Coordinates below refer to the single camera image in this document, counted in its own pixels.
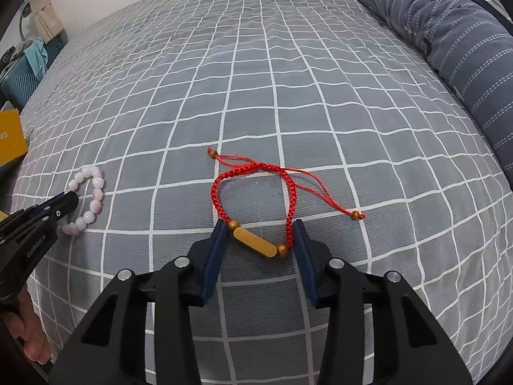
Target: wooden bead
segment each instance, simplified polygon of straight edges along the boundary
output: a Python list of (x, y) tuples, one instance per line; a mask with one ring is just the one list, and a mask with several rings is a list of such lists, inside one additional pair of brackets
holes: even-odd
[(286, 245), (280, 244), (280, 245), (276, 246), (276, 249), (278, 249), (278, 256), (279, 257), (284, 258), (284, 257), (287, 256), (288, 248), (287, 248)]
[(274, 258), (278, 254), (276, 246), (242, 227), (237, 227), (233, 231), (233, 237), (268, 258)]
[(228, 222), (228, 230), (234, 231), (238, 227), (240, 227), (240, 223), (237, 220), (230, 220)]

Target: black gripper frame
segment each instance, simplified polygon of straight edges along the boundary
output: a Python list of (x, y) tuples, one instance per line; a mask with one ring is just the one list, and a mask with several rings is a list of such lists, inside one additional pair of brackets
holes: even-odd
[[(0, 222), (0, 312), (19, 313), (17, 295), (57, 240), (57, 221), (71, 213), (78, 203), (76, 193), (63, 192), (40, 205), (18, 210)], [(23, 344), (21, 338), (12, 339), (0, 320), (0, 376), (6, 383), (46, 382), (52, 363), (41, 366), (30, 361), (22, 351)], [(17, 372), (9, 374), (8, 370)]]
[(293, 232), (305, 293), (315, 308), (330, 308), (317, 385), (362, 383), (365, 303), (373, 312), (374, 385), (472, 384), (451, 340), (398, 272), (380, 277), (333, 259), (301, 220)]
[(213, 295), (230, 232), (219, 220), (209, 239), (162, 269), (117, 273), (68, 339), (50, 385), (144, 385), (145, 326), (155, 303), (155, 366), (159, 384), (201, 385), (189, 306)]

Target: yellow box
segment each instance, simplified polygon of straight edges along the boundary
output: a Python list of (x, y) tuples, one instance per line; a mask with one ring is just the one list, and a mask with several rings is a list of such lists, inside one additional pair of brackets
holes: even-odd
[(27, 154), (18, 110), (0, 112), (0, 178)]

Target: pink bead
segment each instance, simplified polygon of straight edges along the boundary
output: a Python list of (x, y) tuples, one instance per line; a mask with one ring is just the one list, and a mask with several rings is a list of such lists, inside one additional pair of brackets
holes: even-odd
[(91, 176), (93, 172), (93, 169), (91, 166), (84, 166), (82, 168), (82, 175), (84, 176), (84, 178), (89, 178)]
[(93, 189), (93, 200), (101, 201), (103, 198), (103, 191), (100, 188)]
[(68, 231), (71, 236), (78, 236), (80, 233), (80, 229), (76, 227), (75, 223), (68, 224)]
[(94, 213), (92, 211), (87, 210), (84, 213), (84, 220), (87, 224), (91, 224), (94, 222)]
[(68, 188), (71, 191), (76, 191), (79, 188), (79, 183), (75, 180), (71, 180), (68, 184)]
[(81, 184), (82, 182), (84, 182), (85, 177), (84, 177), (84, 174), (83, 174), (83, 173), (81, 173), (81, 172), (77, 172), (77, 173), (75, 173), (75, 178), (74, 178), (74, 179), (75, 179), (75, 181), (77, 181), (79, 184)]
[(102, 203), (100, 201), (93, 200), (91, 201), (89, 208), (94, 214), (98, 214), (102, 210)]
[(101, 170), (95, 166), (93, 168), (93, 172), (92, 172), (92, 175), (95, 177), (95, 178), (103, 178), (103, 172), (101, 172)]
[(75, 224), (76, 224), (76, 227), (78, 227), (80, 231), (84, 231), (85, 229), (87, 229), (87, 223), (83, 217), (77, 218), (75, 220)]
[(94, 186), (94, 188), (102, 189), (104, 183), (105, 183), (105, 181), (103, 180), (103, 178), (100, 178), (98, 176), (93, 178), (93, 186)]
[(69, 231), (69, 224), (65, 224), (64, 226), (62, 226), (62, 230), (65, 235), (71, 236), (71, 233)]

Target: gold bead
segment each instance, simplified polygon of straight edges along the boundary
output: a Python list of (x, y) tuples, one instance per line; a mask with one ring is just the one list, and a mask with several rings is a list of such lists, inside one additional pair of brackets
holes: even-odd
[(228, 222), (228, 230), (234, 231), (238, 227), (240, 227), (240, 223), (237, 220), (230, 220)]
[(288, 248), (286, 245), (280, 244), (280, 245), (276, 246), (276, 249), (278, 249), (279, 257), (284, 258), (285, 256), (287, 256)]

